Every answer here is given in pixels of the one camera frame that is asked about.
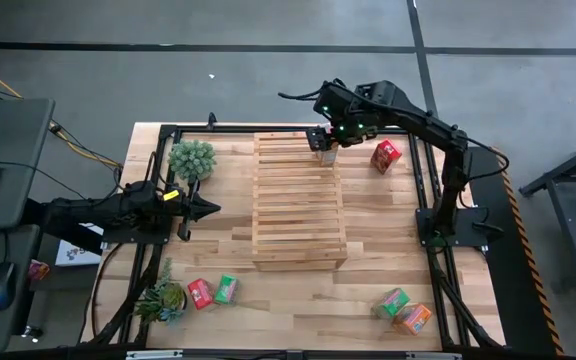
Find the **green Apple Jacks cereal box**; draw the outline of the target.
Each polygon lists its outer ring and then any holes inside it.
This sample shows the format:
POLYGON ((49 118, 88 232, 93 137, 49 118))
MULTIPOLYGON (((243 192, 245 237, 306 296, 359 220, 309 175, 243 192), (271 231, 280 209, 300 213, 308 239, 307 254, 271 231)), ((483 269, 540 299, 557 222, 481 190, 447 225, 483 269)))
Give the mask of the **green Apple Jacks cereal box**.
POLYGON ((410 297, 401 288, 395 288, 386 292, 379 300, 372 306, 372 312, 381 319, 392 319, 397 313, 403 309, 410 297))
POLYGON ((221 305, 234 304, 238 287, 238 278, 227 274, 222 275, 215 292, 214 301, 221 305))

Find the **small pink packet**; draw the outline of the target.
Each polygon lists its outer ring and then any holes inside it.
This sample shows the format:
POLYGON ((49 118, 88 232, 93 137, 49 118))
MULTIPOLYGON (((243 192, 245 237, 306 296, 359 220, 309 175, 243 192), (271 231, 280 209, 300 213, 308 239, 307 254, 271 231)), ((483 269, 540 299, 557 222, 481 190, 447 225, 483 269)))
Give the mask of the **small pink packet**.
POLYGON ((31 281, 40 281, 50 272, 50 266, 47 263, 32 259, 27 276, 31 281))

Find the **red Froot Loops cereal box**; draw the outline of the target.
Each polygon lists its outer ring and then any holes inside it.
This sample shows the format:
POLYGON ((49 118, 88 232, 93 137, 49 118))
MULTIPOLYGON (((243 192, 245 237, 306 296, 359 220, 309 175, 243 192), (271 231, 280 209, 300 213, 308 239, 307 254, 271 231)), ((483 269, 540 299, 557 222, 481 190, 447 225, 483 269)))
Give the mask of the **red Froot Loops cereal box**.
POLYGON ((371 157, 371 165, 382 175, 401 158, 402 152, 390 139, 379 142, 371 157))
POLYGON ((197 310, 208 309, 216 304, 213 286, 203 278, 196 279, 188 285, 190 298, 197 310))

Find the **orange Mini Wheats cereal box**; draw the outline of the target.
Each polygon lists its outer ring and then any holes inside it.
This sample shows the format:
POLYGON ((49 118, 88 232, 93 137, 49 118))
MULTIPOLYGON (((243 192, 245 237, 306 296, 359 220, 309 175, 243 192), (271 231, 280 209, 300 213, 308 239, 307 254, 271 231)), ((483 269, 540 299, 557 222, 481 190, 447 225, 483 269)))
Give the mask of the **orange Mini Wheats cereal box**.
POLYGON ((319 161, 319 165, 321 167, 333 167, 336 162, 338 148, 338 144, 333 143, 330 149, 317 151, 316 156, 319 161))
POLYGON ((423 304, 407 305, 394 317, 393 328, 400 334, 418 335, 432 317, 432 311, 423 304))

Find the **pale green plant, white pot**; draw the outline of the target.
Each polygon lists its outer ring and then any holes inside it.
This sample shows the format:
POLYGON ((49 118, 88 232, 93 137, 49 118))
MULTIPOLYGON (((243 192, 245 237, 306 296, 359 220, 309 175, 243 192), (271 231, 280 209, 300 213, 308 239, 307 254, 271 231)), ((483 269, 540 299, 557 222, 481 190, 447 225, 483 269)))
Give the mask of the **pale green plant, white pot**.
POLYGON ((181 140, 172 146, 168 164, 180 179, 188 182, 201 181, 214 171, 215 150, 208 142, 197 139, 181 140))

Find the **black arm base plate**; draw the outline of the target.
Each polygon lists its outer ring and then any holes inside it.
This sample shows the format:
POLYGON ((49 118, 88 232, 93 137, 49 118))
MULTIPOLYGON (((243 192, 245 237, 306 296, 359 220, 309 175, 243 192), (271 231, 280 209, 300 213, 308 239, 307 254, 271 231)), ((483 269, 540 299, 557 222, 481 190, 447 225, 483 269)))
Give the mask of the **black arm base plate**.
POLYGON ((482 210, 455 209, 452 213, 422 208, 415 212, 422 247, 481 247, 488 244, 485 231, 476 226, 482 210))
POLYGON ((163 245, 170 240, 168 231, 139 231, 137 229, 106 229, 102 235, 103 242, 124 244, 163 245))

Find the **black mat with hazard stripe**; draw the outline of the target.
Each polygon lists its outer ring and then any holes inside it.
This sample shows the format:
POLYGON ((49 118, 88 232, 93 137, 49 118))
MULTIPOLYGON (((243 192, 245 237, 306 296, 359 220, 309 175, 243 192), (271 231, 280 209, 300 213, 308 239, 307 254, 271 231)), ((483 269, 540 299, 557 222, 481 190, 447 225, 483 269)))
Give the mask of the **black mat with hazard stripe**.
POLYGON ((497 170, 470 182, 477 205, 489 210, 488 222, 504 235, 489 245, 487 263, 501 326, 512 349, 535 354, 562 355, 562 343, 527 237, 517 197, 502 161, 478 147, 470 149, 475 174, 497 170))

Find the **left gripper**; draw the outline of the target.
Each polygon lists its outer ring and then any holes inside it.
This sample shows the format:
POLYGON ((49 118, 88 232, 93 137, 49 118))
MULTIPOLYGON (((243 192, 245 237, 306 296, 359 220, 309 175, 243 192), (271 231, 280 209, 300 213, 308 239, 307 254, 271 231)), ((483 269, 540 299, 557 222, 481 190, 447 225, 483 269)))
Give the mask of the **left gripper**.
POLYGON ((170 202, 169 208, 173 214, 182 218, 181 223, 178 226, 177 236, 182 241, 188 242, 191 237, 191 231, 188 228, 188 222, 192 220, 192 218, 195 222, 197 222, 208 215, 218 213, 221 210, 221 206, 201 197, 197 197, 195 199, 196 207, 194 207, 194 197, 199 190, 198 180, 188 183, 188 191, 185 191, 178 186, 173 186, 170 191, 173 190, 178 190, 180 192, 180 196, 166 202, 170 202))

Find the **black computer mouse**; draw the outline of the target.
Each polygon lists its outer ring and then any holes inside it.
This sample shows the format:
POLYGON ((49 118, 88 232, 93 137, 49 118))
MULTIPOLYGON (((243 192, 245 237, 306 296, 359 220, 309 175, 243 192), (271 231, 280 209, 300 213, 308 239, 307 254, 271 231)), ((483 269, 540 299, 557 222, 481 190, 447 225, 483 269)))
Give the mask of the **black computer mouse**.
POLYGON ((15 297, 15 264, 10 261, 0 263, 0 311, 6 310, 15 297))

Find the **dark green succulent plant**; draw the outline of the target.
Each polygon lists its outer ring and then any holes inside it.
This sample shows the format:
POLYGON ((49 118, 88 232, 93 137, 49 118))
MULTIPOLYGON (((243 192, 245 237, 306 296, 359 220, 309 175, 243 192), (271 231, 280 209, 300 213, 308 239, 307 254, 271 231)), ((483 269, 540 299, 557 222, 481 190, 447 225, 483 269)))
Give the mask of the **dark green succulent plant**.
POLYGON ((166 258, 161 276, 137 301, 134 314, 145 324, 161 322, 172 325, 185 313, 187 296, 180 283, 172 279, 172 259, 166 258))

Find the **white printed cardboard box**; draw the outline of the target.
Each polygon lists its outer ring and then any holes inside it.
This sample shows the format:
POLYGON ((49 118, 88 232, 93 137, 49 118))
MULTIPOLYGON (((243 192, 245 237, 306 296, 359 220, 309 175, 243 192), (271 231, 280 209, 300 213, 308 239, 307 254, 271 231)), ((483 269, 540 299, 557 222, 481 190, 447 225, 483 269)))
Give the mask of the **white printed cardboard box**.
POLYGON ((65 240, 59 242, 55 258, 55 265, 58 267, 98 265, 100 262, 101 256, 96 253, 76 247, 65 240))

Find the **black aluminium rig frame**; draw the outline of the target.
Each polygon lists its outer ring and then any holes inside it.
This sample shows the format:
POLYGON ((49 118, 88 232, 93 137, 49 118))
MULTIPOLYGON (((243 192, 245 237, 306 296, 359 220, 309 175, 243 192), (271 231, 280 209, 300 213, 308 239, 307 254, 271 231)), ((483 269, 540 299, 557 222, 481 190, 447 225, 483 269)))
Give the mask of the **black aluminium rig frame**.
POLYGON ((395 135, 401 159, 382 175, 370 163, 375 145, 343 149, 341 177, 347 260, 332 271, 259 271, 252 262, 253 153, 251 127, 238 133, 182 128, 187 139, 211 143, 214 174, 201 195, 221 210, 191 227, 183 242, 172 237, 163 254, 172 277, 188 284, 217 283, 224 274, 239 279, 235 303, 197 310, 189 306, 175 324, 152 324, 150 348, 290 348, 334 350, 437 350, 438 321, 431 318, 416 336, 398 333, 377 318, 373 304, 386 292, 403 289, 413 303, 434 304, 427 256, 416 229, 415 210, 431 205, 430 162, 440 151, 411 148, 395 135))

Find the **slatted wooden shelf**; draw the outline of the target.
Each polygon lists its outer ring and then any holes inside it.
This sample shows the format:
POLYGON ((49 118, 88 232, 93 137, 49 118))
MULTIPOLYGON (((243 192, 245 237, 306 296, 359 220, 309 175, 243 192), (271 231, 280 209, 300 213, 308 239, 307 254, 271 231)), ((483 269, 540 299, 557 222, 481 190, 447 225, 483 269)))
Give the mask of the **slatted wooden shelf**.
POLYGON ((259 132, 253 153, 252 262, 259 271, 332 271, 347 260, 341 177, 301 132, 259 132))

